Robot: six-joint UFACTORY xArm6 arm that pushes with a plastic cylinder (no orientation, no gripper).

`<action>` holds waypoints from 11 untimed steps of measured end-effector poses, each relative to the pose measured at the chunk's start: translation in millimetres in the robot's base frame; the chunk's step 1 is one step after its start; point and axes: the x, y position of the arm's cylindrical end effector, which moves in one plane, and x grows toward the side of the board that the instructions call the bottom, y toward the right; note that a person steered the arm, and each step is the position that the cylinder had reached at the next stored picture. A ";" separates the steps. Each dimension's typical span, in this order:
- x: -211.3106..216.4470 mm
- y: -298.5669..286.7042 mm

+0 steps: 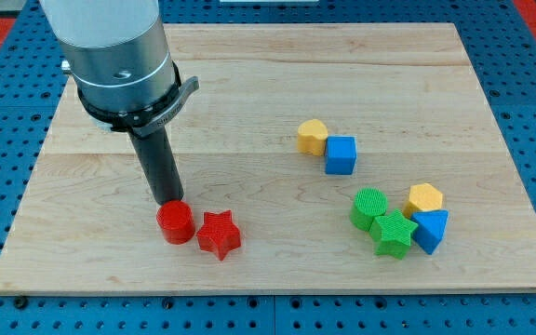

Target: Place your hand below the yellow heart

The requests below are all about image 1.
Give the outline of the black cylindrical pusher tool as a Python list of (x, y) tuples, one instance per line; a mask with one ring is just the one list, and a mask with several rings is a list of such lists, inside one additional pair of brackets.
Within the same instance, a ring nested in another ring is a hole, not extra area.
[(128, 132), (155, 202), (163, 206), (168, 201), (182, 200), (181, 178), (164, 129), (142, 137)]

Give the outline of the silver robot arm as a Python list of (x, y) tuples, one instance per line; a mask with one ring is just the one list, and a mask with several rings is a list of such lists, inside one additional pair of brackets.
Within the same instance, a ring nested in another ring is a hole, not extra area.
[(126, 132), (155, 201), (183, 197), (166, 124), (198, 88), (171, 58), (156, 0), (41, 0), (86, 112)]

